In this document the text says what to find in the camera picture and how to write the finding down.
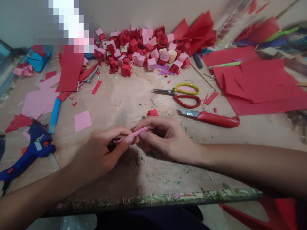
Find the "wooden stick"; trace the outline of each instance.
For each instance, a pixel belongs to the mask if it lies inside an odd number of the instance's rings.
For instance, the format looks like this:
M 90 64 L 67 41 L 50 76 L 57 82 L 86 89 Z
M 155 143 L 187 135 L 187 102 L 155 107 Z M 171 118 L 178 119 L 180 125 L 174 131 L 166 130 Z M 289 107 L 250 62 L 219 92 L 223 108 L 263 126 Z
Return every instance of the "wooden stick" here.
M 197 73 L 211 86 L 211 88 L 216 91 L 216 88 L 204 77 L 204 75 L 199 71 L 199 69 L 191 63 L 191 66 L 197 71 Z

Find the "hand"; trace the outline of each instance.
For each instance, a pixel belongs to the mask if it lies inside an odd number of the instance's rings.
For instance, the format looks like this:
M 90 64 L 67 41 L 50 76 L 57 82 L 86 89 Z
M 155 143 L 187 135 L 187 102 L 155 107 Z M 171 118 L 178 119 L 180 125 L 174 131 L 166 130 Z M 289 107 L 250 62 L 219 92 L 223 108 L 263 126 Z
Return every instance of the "hand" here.
M 94 131 L 67 166 L 75 180 L 81 181 L 84 186 L 111 171 L 133 142 L 133 137 L 122 140 L 112 152 L 109 152 L 108 144 L 120 135 L 127 136 L 131 133 L 131 130 L 122 126 L 106 131 Z
M 200 145 L 190 139 L 176 118 L 149 116 L 140 121 L 134 131 L 145 126 L 150 131 L 141 132 L 135 138 L 135 143 L 143 139 L 179 162 L 197 165 L 201 161 Z

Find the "left hand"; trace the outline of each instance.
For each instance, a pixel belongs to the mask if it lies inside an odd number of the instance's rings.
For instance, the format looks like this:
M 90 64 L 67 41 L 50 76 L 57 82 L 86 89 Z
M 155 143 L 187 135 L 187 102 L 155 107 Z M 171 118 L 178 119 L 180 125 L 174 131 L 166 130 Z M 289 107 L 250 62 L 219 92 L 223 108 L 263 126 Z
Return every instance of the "left hand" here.
M 133 137 L 122 140 L 112 152 L 109 152 L 108 144 L 120 135 L 128 136 L 131 133 L 131 130 L 122 126 L 106 131 L 94 131 L 67 165 L 67 170 L 75 180 L 82 183 L 81 186 L 92 183 L 114 168 L 120 156 L 133 142 Z

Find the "wall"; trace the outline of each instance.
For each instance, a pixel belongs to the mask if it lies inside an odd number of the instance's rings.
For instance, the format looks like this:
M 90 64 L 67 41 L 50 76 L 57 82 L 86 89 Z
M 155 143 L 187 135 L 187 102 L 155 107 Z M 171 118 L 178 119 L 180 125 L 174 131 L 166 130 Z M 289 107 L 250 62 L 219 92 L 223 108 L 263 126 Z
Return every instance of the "wall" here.
M 108 36 L 111 31 L 129 28 L 130 23 L 137 27 L 165 25 L 166 32 L 172 32 L 185 18 L 190 25 L 201 12 L 210 10 L 212 19 L 217 22 L 228 0 L 85 0 L 85 19 L 93 22 L 90 29 L 101 27 Z M 278 15 L 293 0 L 271 1 L 261 13 L 262 16 Z M 48 10 L 43 8 L 47 0 L 1 0 L 0 3 L 0 38 L 10 46 L 30 47 L 33 38 L 45 31 L 44 37 L 56 24 L 50 23 Z

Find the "red utility knife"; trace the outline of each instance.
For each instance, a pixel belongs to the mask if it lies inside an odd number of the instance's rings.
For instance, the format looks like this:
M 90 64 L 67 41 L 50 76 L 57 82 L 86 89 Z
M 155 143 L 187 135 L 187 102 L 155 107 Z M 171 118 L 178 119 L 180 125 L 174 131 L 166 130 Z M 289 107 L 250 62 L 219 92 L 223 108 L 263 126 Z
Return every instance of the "red utility knife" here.
M 232 118 L 226 116 L 220 116 L 208 112 L 198 112 L 194 110 L 180 109 L 181 113 L 187 116 L 196 117 L 198 120 L 202 120 L 214 125 L 218 125 L 225 128 L 235 128 L 240 124 L 240 119 L 238 116 Z

